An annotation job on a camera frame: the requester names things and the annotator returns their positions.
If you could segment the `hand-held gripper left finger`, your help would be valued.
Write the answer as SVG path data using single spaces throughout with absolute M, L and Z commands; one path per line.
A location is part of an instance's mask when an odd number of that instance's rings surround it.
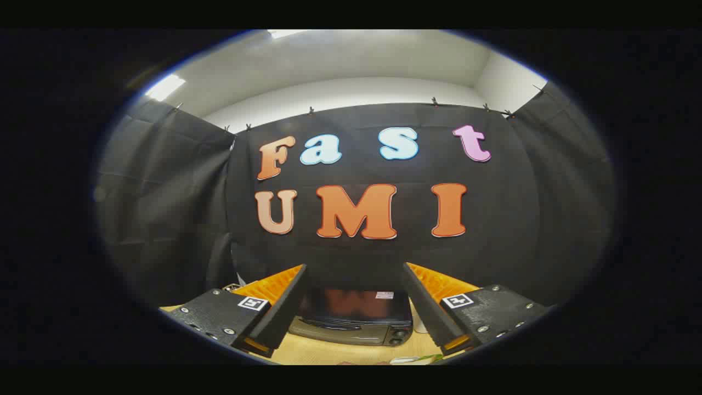
M 301 264 L 243 287 L 208 290 L 168 315 L 212 342 L 270 358 L 288 333 L 308 283 L 308 267 Z

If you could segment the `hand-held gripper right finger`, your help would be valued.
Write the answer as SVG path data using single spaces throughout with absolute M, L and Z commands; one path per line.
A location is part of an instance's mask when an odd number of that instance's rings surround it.
M 409 262 L 402 277 L 424 327 L 446 357 L 516 334 L 554 310 L 503 285 L 479 287 Z

